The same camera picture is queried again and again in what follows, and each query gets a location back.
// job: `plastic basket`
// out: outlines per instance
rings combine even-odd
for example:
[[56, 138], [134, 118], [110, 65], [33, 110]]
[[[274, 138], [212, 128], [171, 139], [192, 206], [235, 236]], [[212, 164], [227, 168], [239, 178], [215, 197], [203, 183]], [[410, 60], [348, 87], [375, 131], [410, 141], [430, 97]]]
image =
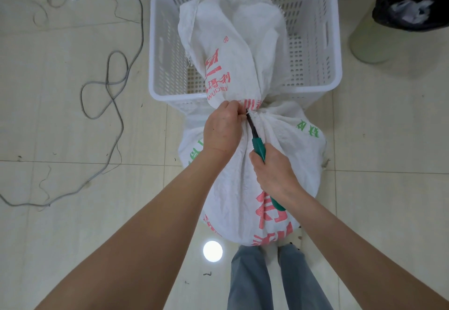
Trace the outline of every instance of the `plastic basket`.
[[[189, 0], [151, 0], [149, 91], [184, 114], [210, 109], [204, 80], [188, 66], [178, 35], [179, 7]], [[298, 99], [306, 109], [342, 76], [337, 0], [272, 0], [285, 13], [291, 82], [271, 100]]]

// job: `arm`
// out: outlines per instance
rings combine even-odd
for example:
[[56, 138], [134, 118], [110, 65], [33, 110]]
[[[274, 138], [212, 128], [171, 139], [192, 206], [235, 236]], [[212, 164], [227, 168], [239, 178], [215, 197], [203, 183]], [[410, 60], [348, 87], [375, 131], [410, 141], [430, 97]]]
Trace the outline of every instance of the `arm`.
[[38, 305], [44, 309], [162, 309], [207, 194], [242, 137], [245, 110], [223, 102], [195, 160]]
[[251, 153], [257, 181], [301, 224], [364, 309], [449, 309], [449, 302], [356, 234], [299, 184], [286, 156], [267, 143]]

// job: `electric wire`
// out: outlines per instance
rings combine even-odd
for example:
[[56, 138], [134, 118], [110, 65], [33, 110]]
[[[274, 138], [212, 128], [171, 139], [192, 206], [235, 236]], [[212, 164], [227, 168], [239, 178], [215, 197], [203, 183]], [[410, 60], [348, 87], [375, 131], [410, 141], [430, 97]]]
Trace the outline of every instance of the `electric wire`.
[[[55, 198], [53, 198], [53, 199], [51, 199], [51, 200], [49, 200], [49, 201], [47, 201], [47, 202], [45, 202], [45, 203], [43, 203], [43, 204], [35, 204], [35, 203], [31, 203], [31, 202], [25, 202], [25, 203], [20, 203], [20, 204], [13, 204], [13, 203], [9, 202], [8, 200], [6, 200], [6, 199], [3, 197], [2, 194], [0, 194], [0, 199], [2, 199], [2, 201], [3, 201], [6, 205], [11, 206], [11, 207], [18, 207], [18, 206], [49, 207], [51, 204], [53, 204], [54, 202], [56, 202], [56, 201], [58, 201], [58, 200], [60, 200], [60, 199], [63, 199], [63, 198], [65, 198], [65, 197], [67, 197], [67, 196], [72, 196], [72, 195], [75, 195], [75, 194], [79, 193], [79, 192], [82, 190], [82, 188], [83, 188], [84, 186], [86, 186], [89, 182], [91, 182], [93, 179], [95, 179], [98, 175], [102, 174], [102, 173], [106, 170], [106, 168], [107, 168], [107, 166], [109, 165], [109, 162], [110, 162], [110, 160], [111, 160], [112, 154], [113, 154], [114, 150], [117, 148], [117, 143], [119, 142], [120, 138], [122, 137], [123, 130], [124, 130], [124, 124], [123, 124], [122, 115], [120, 114], [120, 111], [119, 111], [119, 108], [117, 107], [117, 103], [115, 102], [115, 99], [116, 99], [116, 98], [123, 92], [123, 90], [125, 89], [126, 84], [127, 84], [127, 81], [128, 81], [128, 78], [129, 78], [129, 73], [130, 73], [131, 68], [132, 68], [132, 65], [134, 64], [134, 62], [136, 61], [136, 59], [138, 58], [138, 56], [139, 56], [140, 53], [142, 52], [142, 48], [143, 48], [143, 44], [144, 44], [143, 5], [142, 5], [142, 1], [141, 1], [141, 0], [138, 0], [138, 1], [139, 1], [140, 9], [141, 9], [141, 15], [140, 15], [141, 43], [140, 43], [140, 46], [139, 46], [139, 49], [138, 49], [137, 53], [136, 53], [135, 56], [132, 58], [131, 62], [128, 64], [128, 60], [127, 60], [127, 58], [126, 58], [126, 55], [125, 55], [123, 52], [121, 52], [120, 50], [114, 50], [114, 51], [110, 52], [110, 53], [109, 53], [109, 56], [108, 56], [108, 58], [107, 58], [107, 61], [106, 61], [106, 78], [105, 78], [105, 80], [104, 80], [104, 81], [88, 81], [88, 82], [84, 83], [84, 84], [81, 86], [81, 89], [80, 89], [80, 104], [81, 104], [81, 110], [82, 110], [83, 114], [84, 114], [88, 119], [90, 119], [90, 120], [97, 120], [98, 118], [100, 118], [100, 117], [104, 114], [104, 112], [106, 111], [106, 109], [108, 109], [109, 106], [110, 106], [111, 104], [113, 104], [113, 105], [114, 105], [114, 108], [115, 108], [115, 111], [116, 111], [116, 113], [117, 113], [117, 116], [118, 116], [118, 118], [119, 118], [119, 120], [120, 120], [120, 126], [121, 126], [121, 128], [120, 128], [120, 133], [119, 133], [119, 135], [116, 136], [116, 138], [115, 138], [114, 145], [112, 146], [112, 148], [111, 148], [111, 150], [110, 150], [110, 152], [109, 152], [109, 155], [108, 155], [108, 160], [106, 161], [106, 163], [104, 164], [104, 166], [103, 166], [98, 172], [96, 172], [96, 173], [95, 173], [94, 175], [92, 175], [89, 179], [87, 179], [85, 182], [83, 182], [83, 183], [80, 185], [80, 187], [79, 187], [78, 189], [76, 189], [75, 191], [73, 191], [73, 192], [69, 192], [69, 193], [62, 194], [62, 195], [57, 196], [57, 197], [55, 197]], [[110, 64], [110, 59], [111, 59], [112, 55], [114, 55], [114, 54], [119, 54], [119, 55], [121, 55], [121, 56], [123, 57], [123, 59], [124, 59], [124, 61], [125, 61], [125, 64], [126, 64], [126, 72], [125, 72], [125, 75], [123, 76], [123, 78], [122, 78], [121, 80], [116, 81], [116, 82], [109, 82], [109, 64]], [[108, 93], [108, 95], [109, 95], [109, 97], [110, 97], [109, 102], [104, 106], [104, 108], [103, 108], [97, 115], [94, 115], [94, 116], [90, 116], [90, 115], [87, 114], [87, 112], [86, 112], [85, 109], [84, 109], [84, 102], [83, 102], [83, 91], [84, 91], [84, 88], [87, 87], [87, 86], [89, 86], [89, 85], [91, 85], [91, 84], [96, 84], [96, 85], [102, 85], [102, 86], [104, 86], [105, 89], [106, 89], [106, 91], [107, 91], [107, 93]], [[113, 93], [109, 90], [109, 87], [110, 87], [110, 86], [115, 86], [115, 85], [120, 85], [120, 84], [121, 84], [121, 87], [120, 87], [120, 89], [119, 89], [119, 91], [118, 91], [117, 93], [113, 94]]]

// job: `jeans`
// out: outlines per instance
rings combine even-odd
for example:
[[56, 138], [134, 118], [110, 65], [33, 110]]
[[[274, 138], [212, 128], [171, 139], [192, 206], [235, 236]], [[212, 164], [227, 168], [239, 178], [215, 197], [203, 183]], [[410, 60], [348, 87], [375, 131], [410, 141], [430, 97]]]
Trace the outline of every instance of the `jeans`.
[[[278, 260], [289, 310], [332, 310], [295, 245], [279, 247]], [[228, 310], [240, 309], [273, 310], [270, 276], [258, 246], [240, 246], [232, 259]]]

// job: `scissors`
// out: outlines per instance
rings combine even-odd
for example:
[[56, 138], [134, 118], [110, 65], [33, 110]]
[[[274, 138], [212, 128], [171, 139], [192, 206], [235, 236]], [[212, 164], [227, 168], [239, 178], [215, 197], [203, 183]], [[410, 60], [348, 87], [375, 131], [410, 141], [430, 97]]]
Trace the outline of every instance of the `scissors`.
[[[254, 147], [254, 151], [262, 158], [262, 160], [265, 162], [265, 153], [266, 153], [266, 149], [265, 149], [265, 145], [262, 142], [262, 139], [259, 137], [259, 134], [257, 134], [257, 131], [255, 129], [254, 123], [251, 120], [250, 115], [248, 114], [248, 110], [246, 110], [246, 118], [250, 124], [251, 127], [251, 133], [253, 135], [252, 138], [252, 143], [253, 143], [253, 147]], [[279, 211], [285, 211], [285, 208], [283, 208], [272, 196], [271, 197], [271, 202], [274, 206], [275, 209], [279, 210]]]

